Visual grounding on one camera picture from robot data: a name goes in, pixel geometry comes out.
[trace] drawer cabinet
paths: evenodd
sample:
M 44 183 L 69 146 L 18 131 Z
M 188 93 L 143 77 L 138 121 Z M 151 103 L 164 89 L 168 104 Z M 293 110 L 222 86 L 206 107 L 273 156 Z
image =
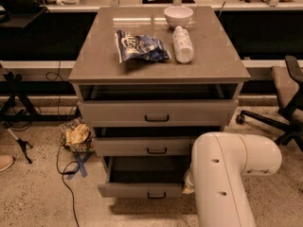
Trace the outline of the drawer cabinet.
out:
M 192 7 L 195 54 L 179 63 L 165 7 L 100 8 L 69 77 L 107 173 L 103 197 L 181 196 L 193 142 L 229 124 L 250 78 L 211 7 Z M 171 59 L 119 63 L 119 29 L 156 35 Z

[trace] terrazzo floor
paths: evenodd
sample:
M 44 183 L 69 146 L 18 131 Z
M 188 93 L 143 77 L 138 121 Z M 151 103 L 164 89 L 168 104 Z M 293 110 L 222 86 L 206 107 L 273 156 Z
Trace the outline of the terrazzo floor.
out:
M 276 106 L 241 106 L 235 115 L 241 109 L 280 118 Z M 279 130 L 248 118 L 242 126 L 233 118 L 224 131 L 274 139 L 280 134 Z M 0 172 L 0 226 L 76 227 L 72 195 L 56 168 L 58 152 L 61 171 L 75 156 L 60 148 L 59 123 L 34 122 L 16 134 L 33 145 L 27 151 L 33 164 L 27 162 L 9 133 L 0 128 L 0 154 L 16 159 L 12 167 Z M 303 153 L 293 141 L 281 147 L 281 152 L 283 163 L 277 174 L 243 177 L 258 227 L 301 227 L 303 223 Z M 194 194 L 156 201 L 102 198 L 98 184 L 105 182 L 105 172 L 96 154 L 86 161 L 85 169 L 86 174 L 64 176 L 74 193 L 80 227 L 198 226 Z

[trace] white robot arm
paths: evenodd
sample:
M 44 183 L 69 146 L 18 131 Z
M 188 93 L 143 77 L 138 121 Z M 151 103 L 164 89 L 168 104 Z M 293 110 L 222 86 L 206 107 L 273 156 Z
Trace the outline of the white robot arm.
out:
M 194 143 L 187 189 L 194 188 L 202 227 L 255 227 L 241 175 L 271 175 L 282 156 L 277 145 L 257 135 L 209 132 Z

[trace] white bottle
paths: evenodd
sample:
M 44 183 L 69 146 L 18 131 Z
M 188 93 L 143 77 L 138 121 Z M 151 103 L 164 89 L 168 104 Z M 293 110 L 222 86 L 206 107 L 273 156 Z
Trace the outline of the white bottle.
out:
M 188 31 L 181 26 L 178 26 L 173 31 L 172 39 L 176 59 L 180 63 L 190 62 L 193 59 L 194 50 Z

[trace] chair leg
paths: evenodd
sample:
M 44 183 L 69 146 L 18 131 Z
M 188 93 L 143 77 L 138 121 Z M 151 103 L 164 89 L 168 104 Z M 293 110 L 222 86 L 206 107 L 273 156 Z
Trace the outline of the chair leg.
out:
M 275 140 L 275 143 L 277 145 L 283 145 L 283 146 L 286 146 L 288 145 L 288 143 L 290 143 L 290 141 L 292 140 L 292 136 L 289 134 L 289 133 L 284 133 L 283 135 L 281 135 L 280 137 L 278 137 L 276 140 Z
M 295 142 L 300 147 L 301 151 L 303 152 L 303 136 L 302 135 L 296 135 L 294 137 Z
M 262 122 L 264 124 L 267 124 L 267 125 L 270 125 L 272 127 L 277 128 L 279 130 L 285 131 L 285 132 L 288 131 L 288 129 L 290 127 L 287 124 L 281 123 L 281 122 L 276 121 L 274 119 L 271 119 L 271 118 L 268 118 L 268 117 L 264 117 L 262 115 L 259 115 L 259 114 L 256 114 L 256 113 L 252 113 L 252 112 L 249 112 L 249 111 L 246 111 L 246 110 L 242 110 L 240 112 L 240 114 L 237 115 L 236 122 L 238 124 L 242 124 L 245 121 L 245 119 L 244 119 L 245 115 L 249 116 L 251 118 L 254 118 L 254 119 L 256 119 L 256 120 L 258 120 L 258 121 L 260 121 L 260 122 Z

